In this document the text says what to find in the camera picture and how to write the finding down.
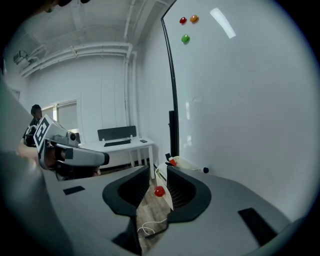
ceiling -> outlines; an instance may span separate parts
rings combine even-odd
[[[144,42],[152,23],[173,0],[135,0],[127,38],[126,22],[132,0],[91,0],[82,4],[72,0],[64,7],[55,6],[26,20],[15,35],[18,50],[30,54],[39,45],[47,46],[47,54],[70,46],[93,42]]]

table leg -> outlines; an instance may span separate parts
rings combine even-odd
[[[135,167],[135,162],[134,162],[134,158],[132,157],[132,152],[131,152],[131,150],[129,150],[129,157],[130,157],[131,167]]]
[[[142,153],[143,153],[144,165],[147,166],[148,165],[147,152],[146,152],[146,150],[144,148],[142,149]]]
[[[138,155],[138,163],[139,163],[139,166],[142,166],[141,151],[140,151],[140,149],[137,149],[137,150],[136,150],[136,153],[137,153],[137,155]]]
[[[150,162],[150,172],[151,178],[155,178],[155,168],[154,168],[154,155],[152,152],[152,145],[149,146],[149,162]]]

red ball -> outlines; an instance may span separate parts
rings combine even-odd
[[[186,17],[182,17],[182,18],[180,19],[180,23],[181,23],[181,24],[186,23],[186,21],[187,21]]]
[[[156,186],[154,189],[154,194],[157,197],[162,197],[165,193],[165,189],[162,186]]]

whiteboard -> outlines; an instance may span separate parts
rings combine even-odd
[[[320,83],[294,22],[275,3],[255,0],[177,0],[163,22],[179,155],[244,184],[292,220],[304,215],[319,179]]]

white table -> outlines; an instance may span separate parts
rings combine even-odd
[[[104,146],[106,143],[111,142],[120,142],[127,139],[131,139],[131,143],[128,144],[121,144],[121,145],[114,145],[114,146]],[[116,152],[116,151],[129,151],[129,157],[131,166],[135,166],[134,159],[132,157],[132,150],[137,150],[137,156],[138,156],[138,163],[141,166],[142,165],[142,159],[141,159],[141,152],[140,149],[148,148],[148,154],[149,154],[149,162],[150,162],[150,172],[151,172],[151,178],[155,178],[155,170],[154,170],[154,157],[153,157],[153,151],[152,151],[152,145],[154,142],[149,139],[146,136],[138,136],[133,138],[121,138],[121,139],[113,139],[113,140],[105,140],[105,141],[98,141],[98,142],[91,142],[86,143],[83,145],[80,145],[80,148],[87,149],[87,150],[94,150],[94,151],[100,151],[100,152]],[[143,154],[144,158],[144,164],[147,164],[147,155]]]

